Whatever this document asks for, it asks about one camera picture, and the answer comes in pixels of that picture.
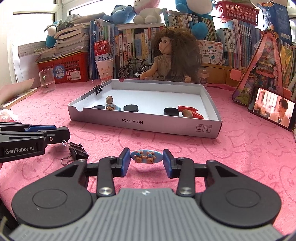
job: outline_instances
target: phone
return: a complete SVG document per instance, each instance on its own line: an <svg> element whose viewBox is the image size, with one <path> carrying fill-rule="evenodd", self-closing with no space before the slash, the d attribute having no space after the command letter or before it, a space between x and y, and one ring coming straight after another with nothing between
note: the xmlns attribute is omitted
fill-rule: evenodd
<svg viewBox="0 0 296 241"><path fill-rule="evenodd" d="M295 101L287 99L272 90L255 85L251 93L248 110L289 131L292 131L295 127Z"/></svg>

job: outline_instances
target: curly brown hair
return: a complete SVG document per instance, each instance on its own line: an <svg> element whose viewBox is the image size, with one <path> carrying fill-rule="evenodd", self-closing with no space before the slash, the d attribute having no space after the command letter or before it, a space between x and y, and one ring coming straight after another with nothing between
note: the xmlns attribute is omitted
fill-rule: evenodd
<svg viewBox="0 0 296 241"><path fill-rule="evenodd" d="M202 56L195 36L182 28L165 27L154 38L154 56L161 55L158 45L162 37L170 38L172 46L171 69L166 77L170 79L176 76L176 73L184 73L191 77L191 82L196 82L198 68L202 64Z"/></svg>

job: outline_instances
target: gray gripper base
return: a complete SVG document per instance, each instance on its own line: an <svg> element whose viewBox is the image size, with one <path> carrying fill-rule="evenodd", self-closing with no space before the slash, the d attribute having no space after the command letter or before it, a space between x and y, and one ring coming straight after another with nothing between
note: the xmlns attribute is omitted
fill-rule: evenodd
<svg viewBox="0 0 296 241"><path fill-rule="evenodd" d="M68 226L37 229L20 225L15 241L275 241L272 225L235 229L208 218L193 198L171 189L121 189L99 198L87 215Z"/></svg>

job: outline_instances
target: red soda can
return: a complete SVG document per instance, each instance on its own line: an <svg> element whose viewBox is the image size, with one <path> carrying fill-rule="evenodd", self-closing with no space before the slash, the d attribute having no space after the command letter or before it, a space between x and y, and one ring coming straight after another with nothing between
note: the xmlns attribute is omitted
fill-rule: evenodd
<svg viewBox="0 0 296 241"><path fill-rule="evenodd" d="M96 61L104 61L112 58L108 40L101 40L94 43L94 55Z"/></svg>

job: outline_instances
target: pink tablecloth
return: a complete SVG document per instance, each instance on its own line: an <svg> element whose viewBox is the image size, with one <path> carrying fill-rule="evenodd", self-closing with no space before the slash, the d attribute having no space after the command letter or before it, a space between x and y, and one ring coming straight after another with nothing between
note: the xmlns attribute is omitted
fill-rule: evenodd
<svg viewBox="0 0 296 241"><path fill-rule="evenodd" d="M89 153L88 162L116 156L124 147L131 150L170 149L176 157L195 162L215 159L275 189L282 209L275 227L284 234L296 227L296 144L291 132L250 114L231 100L231 92L208 88L223 120L217 139L185 137L135 131L71 121L67 104L92 88L91 83L60 84L54 92L38 92L15 105L12 110L25 124L67 126L70 141L81 143ZM49 145L43 156L4 163L0 174L0 197L11 210L13 195L22 187L62 167L60 159L69 155L62 144ZM141 165L131 162L127 176L116 178L115 187L176 189L177 179L167 178L161 163ZM203 179L196 179L197 191L204 190ZM96 179L89 190L95 192Z"/></svg>

